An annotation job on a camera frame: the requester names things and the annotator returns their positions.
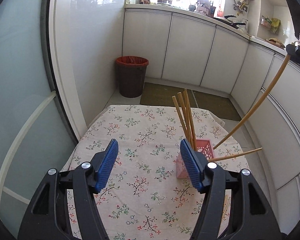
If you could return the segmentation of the white kitchen base cabinets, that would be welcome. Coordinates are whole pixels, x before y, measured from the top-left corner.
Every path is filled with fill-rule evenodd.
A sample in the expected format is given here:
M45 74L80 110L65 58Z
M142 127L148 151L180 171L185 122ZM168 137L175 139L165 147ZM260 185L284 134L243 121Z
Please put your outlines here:
M286 55L209 17L158 5L125 6L123 55L145 57L147 76L229 96L240 114L265 93ZM281 230L300 220L300 66L289 62L248 120L264 152Z

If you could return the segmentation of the yellow green snack bag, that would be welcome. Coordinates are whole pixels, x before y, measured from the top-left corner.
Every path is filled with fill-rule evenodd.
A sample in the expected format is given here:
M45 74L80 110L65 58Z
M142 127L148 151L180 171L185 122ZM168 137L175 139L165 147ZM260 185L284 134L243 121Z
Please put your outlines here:
M273 34L277 34L281 25L281 20L278 18L271 19L271 27L270 32Z

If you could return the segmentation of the floral tablecloth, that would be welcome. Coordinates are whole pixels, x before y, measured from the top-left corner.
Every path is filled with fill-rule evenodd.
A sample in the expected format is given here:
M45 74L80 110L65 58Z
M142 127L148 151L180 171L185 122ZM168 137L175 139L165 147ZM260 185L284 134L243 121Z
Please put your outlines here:
M95 203L110 239L189 239L204 196L178 179L184 138L173 107L112 105L90 126L65 165L73 170L117 140L119 153Z

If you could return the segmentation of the right brown floor mat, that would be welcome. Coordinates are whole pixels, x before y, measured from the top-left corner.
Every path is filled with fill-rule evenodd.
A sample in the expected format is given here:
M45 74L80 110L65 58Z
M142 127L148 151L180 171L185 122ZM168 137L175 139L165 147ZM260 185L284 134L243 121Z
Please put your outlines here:
M221 119L240 121L241 117L229 98L207 94L196 90L191 91L194 105L209 110Z

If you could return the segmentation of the brown floor mat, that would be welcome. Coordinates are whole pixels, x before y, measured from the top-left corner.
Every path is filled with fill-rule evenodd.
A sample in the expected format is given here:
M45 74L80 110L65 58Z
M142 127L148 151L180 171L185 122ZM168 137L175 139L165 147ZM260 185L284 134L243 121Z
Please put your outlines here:
M207 94L196 90L191 91L194 105L209 110L221 119L240 121L241 117L229 98Z
M176 96L177 102L179 102L177 94L183 91L184 88L146 82L143 88L140 104L145 106L174 107L172 96Z

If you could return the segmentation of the leaning wooden chopstick in holder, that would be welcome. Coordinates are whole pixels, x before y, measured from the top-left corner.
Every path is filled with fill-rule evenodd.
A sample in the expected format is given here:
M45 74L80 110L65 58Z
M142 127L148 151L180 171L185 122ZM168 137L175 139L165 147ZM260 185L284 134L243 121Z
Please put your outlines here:
M256 149L253 149L253 150L249 150L249 151L243 152L243 153L232 154L232 155L228 155L228 156L225 156L225 157L208 159L207 161L208 162L216 162L216 161L222 161L222 160L227 160L227 159L238 158L238 157L241 157L241 156L244 156L244 155L247 155L247 154L251 154L251 153L254 153L254 152L258 152L258 151L261 151L261 150L263 150L262 147L256 148Z

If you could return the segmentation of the black frying pan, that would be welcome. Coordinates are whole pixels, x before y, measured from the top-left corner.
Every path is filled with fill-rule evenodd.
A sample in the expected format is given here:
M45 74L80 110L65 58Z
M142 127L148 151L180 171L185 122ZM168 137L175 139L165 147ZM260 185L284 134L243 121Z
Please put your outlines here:
M245 22L237 22L237 21L233 21L232 18L236 19L237 17L235 15L225 15L223 17L214 17L215 20L218 20L219 22L222 22L226 25L229 25L235 29L239 29L239 26L244 26L246 27L246 23Z

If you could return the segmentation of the left brown floor mat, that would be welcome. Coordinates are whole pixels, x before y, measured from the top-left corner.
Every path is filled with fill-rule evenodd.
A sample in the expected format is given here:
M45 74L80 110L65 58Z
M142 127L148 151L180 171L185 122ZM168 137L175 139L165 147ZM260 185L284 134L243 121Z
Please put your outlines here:
M145 106L174 107L172 96L176 96L177 102L179 102L177 94L183 91L184 88L146 82L143 88L140 104Z

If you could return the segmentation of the frosted glass sliding door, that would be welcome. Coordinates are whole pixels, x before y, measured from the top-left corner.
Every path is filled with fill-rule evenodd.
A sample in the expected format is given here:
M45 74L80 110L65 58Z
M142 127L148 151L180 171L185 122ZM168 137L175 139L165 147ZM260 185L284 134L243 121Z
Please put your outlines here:
M46 74L41 13L42 0L0 5L0 219L13 236L43 176L76 144Z

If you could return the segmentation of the brown bin with red liner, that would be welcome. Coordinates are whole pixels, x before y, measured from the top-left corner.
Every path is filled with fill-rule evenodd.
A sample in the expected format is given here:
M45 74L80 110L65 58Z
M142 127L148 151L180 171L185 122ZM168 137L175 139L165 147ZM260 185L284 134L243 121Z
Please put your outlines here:
M116 59L119 92L126 98L142 94L149 61L138 56L122 56Z

